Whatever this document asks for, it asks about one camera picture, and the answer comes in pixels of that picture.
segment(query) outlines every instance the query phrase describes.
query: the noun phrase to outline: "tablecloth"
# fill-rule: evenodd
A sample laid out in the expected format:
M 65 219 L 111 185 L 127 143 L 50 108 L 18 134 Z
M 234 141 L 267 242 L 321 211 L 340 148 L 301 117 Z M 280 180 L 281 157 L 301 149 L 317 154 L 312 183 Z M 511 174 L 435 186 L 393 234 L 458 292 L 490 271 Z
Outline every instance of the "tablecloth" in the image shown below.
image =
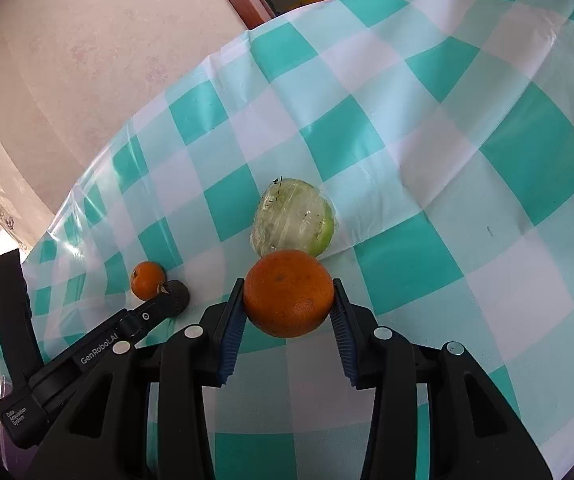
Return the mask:
M 257 260 L 254 208 L 280 176 L 333 202 L 321 261 L 350 300 L 414 343 L 462 342 L 561 478 L 574 0 L 329 0 L 207 57 L 126 122 L 23 264 L 45 359 L 138 303 L 128 276 L 143 260 L 192 291 L 144 344 L 198 321 Z M 216 476 L 357 479 L 372 402 L 344 377 L 329 321 L 289 340 L 248 323 L 234 375 L 205 389 Z M 419 479 L 426 402 L 419 388 Z

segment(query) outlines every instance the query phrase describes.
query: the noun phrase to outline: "orange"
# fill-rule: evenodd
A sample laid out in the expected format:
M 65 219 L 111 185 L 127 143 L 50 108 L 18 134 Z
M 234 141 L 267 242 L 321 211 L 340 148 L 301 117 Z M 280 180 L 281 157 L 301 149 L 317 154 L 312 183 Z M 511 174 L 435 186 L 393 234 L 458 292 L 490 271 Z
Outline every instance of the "orange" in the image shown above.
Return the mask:
M 129 281 L 136 297 L 147 301 L 157 295 L 158 285 L 164 280 L 165 272 L 161 266 L 154 262 L 141 262 L 134 267 Z
M 296 337 L 320 325 L 334 301 L 327 269 L 298 250 L 276 251 L 249 269 L 243 303 L 249 320 L 275 337 Z

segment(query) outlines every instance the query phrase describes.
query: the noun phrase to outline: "large orange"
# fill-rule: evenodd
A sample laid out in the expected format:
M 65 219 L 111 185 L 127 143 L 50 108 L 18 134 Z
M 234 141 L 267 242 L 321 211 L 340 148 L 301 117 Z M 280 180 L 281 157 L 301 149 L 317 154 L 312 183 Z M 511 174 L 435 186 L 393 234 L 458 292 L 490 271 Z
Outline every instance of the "large orange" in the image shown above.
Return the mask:
M 245 278 L 243 302 L 250 321 L 275 337 L 296 337 L 320 325 L 334 301 L 327 269 L 298 250 L 269 253 Z
M 165 272 L 154 262 L 141 262 L 131 273 L 132 292 L 142 301 L 150 300 L 158 293 L 158 285 L 164 282 Z

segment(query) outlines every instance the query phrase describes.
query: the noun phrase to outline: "orange fruit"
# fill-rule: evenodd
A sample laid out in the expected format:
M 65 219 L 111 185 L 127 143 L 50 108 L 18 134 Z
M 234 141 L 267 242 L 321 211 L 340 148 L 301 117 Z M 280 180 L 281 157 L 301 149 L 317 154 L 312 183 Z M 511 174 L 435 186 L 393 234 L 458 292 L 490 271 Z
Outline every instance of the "orange fruit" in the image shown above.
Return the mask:
M 136 297 L 147 301 L 157 295 L 158 285 L 164 280 L 165 272 L 161 266 L 154 262 L 141 262 L 134 267 L 129 282 Z
M 249 269 L 243 303 L 249 320 L 275 337 L 297 337 L 320 325 L 334 301 L 327 269 L 298 250 L 269 253 Z

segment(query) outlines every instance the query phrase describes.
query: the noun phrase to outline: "cabbage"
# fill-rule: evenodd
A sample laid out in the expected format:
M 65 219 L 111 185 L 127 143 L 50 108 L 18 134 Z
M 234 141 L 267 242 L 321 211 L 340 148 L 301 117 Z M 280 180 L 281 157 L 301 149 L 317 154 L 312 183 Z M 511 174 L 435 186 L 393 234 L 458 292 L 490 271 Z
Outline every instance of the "cabbage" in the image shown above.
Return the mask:
M 299 249 L 322 253 L 334 234 L 334 212 L 320 191 L 295 178 L 280 178 L 267 188 L 251 229 L 251 245 L 259 256 Z

